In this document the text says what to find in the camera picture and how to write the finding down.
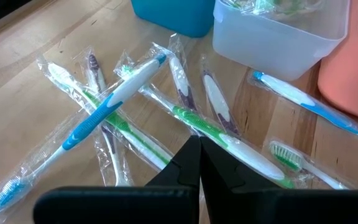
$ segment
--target wooden table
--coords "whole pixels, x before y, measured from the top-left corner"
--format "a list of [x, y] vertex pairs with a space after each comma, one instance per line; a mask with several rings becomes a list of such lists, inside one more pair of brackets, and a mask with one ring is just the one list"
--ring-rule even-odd
[[[81, 70], [72, 58], [92, 45], [104, 74], [112, 70], [122, 51], [139, 58], [151, 42], [167, 46], [173, 32], [137, 18], [128, 0], [34, 0], [0, 22], [0, 181], [29, 151], [67, 116], [79, 110], [38, 70], [35, 59]], [[358, 137], [335, 128], [326, 120], [273, 93], [247, 82], [250, 69], [214, 52], [212, 33], [202, 39], [181, 38], [185, 45], [188, 76], [203, 114], [213, 118], [200, 80], [200, 54], [206, 53], [232, 109], [242, 137], [258, 150], [271, 138], [296, 147], [358, 187]], [[313, 67], [293, 84], [321, 98]], [[155, 79], [162, 92], [177, 99], [168, 68]], [[136, 95], [124, 111], [143, 130], [172, 152], [190, 135], [188, 129], [153, 102]], [[127, 160], [136, 185], [144, 185], [156, 172], [130, 151]], [[6, 223], [31, 223], [36, 198], [63, 185], [103, 185], [92, 139], [56, 163]], [[313, 184], [313, 188], [324, 187]]]

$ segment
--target orange container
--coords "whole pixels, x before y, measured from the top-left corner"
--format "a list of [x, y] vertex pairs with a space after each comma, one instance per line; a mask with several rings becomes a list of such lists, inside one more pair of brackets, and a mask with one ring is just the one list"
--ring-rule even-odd
[[318, 88], [330, 103], [358, 116], [358, 0], [351, 1], [349, 25], [347, 38], [321, 63]]

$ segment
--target teal container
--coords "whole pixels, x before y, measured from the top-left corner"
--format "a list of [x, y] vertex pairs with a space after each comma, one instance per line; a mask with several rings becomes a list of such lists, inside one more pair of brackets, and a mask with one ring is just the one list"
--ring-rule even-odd
[[205, 36], [215, 0], [131, 0], [137, 16], [189, 37]]

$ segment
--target toothbrush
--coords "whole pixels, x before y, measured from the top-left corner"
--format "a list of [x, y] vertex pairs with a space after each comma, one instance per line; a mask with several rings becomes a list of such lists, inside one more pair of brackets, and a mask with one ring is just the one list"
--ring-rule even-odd
[[226, 103], [226, 100], [224, 99], [222, 91], [218, 87], [216, 80], [213, 78], [213, 74], [208, 69], [205, 55], [201, 56], [201, 61], [201, 70], [205, 92], [208, 95], [208, 100], [211, 102], [216, 116], [226, 131], [230, 131], [239, 136], [239, 130], [237, 129], [233, 116], [230, 113], [230, 109]]
[[84, 140], [100, 122], [135, 94], [135, 92], [158, 71], [165, 59], [166, 55], [158, 55], [155, 59], [137, 69], [135, 72], [136, 75], [119, 85], [98, 109], [79, 124], [64, 143], [31, 175], [23, 179], [10, 180], [0, 193], [0, 212], [19, 201], [24, 196], [23, 193], [30, 190], [32, 186], [31, 183], [35, 181], [38, 175], [47, 170], [61, 155], [73, 149], [78, 143]]
[[277, 182], [286, 188], [293, 188], [292, 181], [289, 180], [276, 165], [272, 164], [268, 159], [253, 150], [246, 143], [226, 134], [222, 129], [205, 121], [191, 110], [174, 105], [147, 85], [143, 86], [141, 93], [147, 98], [162, 105], [168, 112], [174, 114], [176, 119], [202, 132], [228, 153], [239, 159], [242, 163], [252, 167], [268, 179]]
[[[70, 73], [54, 63], [48, 64], [48, 78], [61, 90], [68, 93], [72, 97], [72, 91], [78, 92], [84, 99], [86, 99], [92, 108], [97, 108], [101, 102], [90, 93], [87, 89], [82, 88]], [[86, 105], [80, 103], [82, 107], [88, 109]], [[162, 170], [170, 162], [172, 156], [160, 147], [155, 141], [151, 140], [148, 136], [142, 133], [134, 125], [127, 122], [118, 113], [114, 112], [106, 118], [106, 122], [114, 126], [137, 150], [150, 161], [158, 170]]]
[[[197, 107], [193, 98], [193, 94], [191, 92], [191, 87], [187, 79], [185, 69], [183, 69], [179, 58], [176, 57], [176, 55], [171, 57], [171, 59], [169, 60], [169, 66], [171, 68], [173, 81], [175, 83], [175, 86], [177, 87], [177, 91], [183, 106], [197, 112]], [[199, 131], [193, 128], [190, 129], [193, 134], [202, 136]]]
[[[88, 74], [88, 81], [91, 88], [95, 88], [98, 93], [102, 93], [104, 90], [106, 90], [107, 86], [104, 82], [104, 75], [100, 69], [96, 57], [93, 54], [89, 54], [88, 57]], [[112, 125], [103, 121], [101, 130], [109, 149], [112, 164], [114, 166], [114, 173], [116, 175], [115, 186], [131, 186], [131, 177], [127, 178], [124, 175], [124, 171], [121, 166], [121, 158], [116, 152], [116, 139], [112, 136], [112, 133], [109, 132], [109, 130], [113, 130]]]
[[346, 186], [342, 185], [334, 178], [330, 177], [323, 171], [308, 163], [306, 159], [302, 156], [302, 154], [284, 144], [272, 141], [270, 143], [270, 152], [280, 163], [289, 167], [295, 172], [300, 172], [302, 169], [305, 169], [314, 174], [315, 176], [319, 177], [322, 181], [326, 182], [333, 189], [348, 190]]
[[333, 125], [352, 134], [358, 135], [358, 125], [355, 121], [352, 121], [350, 118], [341, 115], [328, 106], [320, 103], [318, 100], [308, 96], [306, 93], [295, 88], [294, 86], [262, 72], [254, 72], [253, 77], [282, 97], [325, 118]]

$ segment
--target plastic container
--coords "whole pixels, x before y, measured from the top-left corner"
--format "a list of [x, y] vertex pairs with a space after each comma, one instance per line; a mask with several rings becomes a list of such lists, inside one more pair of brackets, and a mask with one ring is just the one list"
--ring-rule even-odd
[[213, 47], [222, 56], [256, 70], [296, 80], [345, 38], [349, 5], [349, 0], [328, 0], [322, 9], [297, 19], [296, 28], [241, 14], [216, 0]]
[[137, 16], [189, 37], [205, 36], [213, 25], [215, 0], [132, 0]]
[[358, 116], [358, 0], [352, 1], [348, 38], [321, 63], [318, 87], [333, 105]]

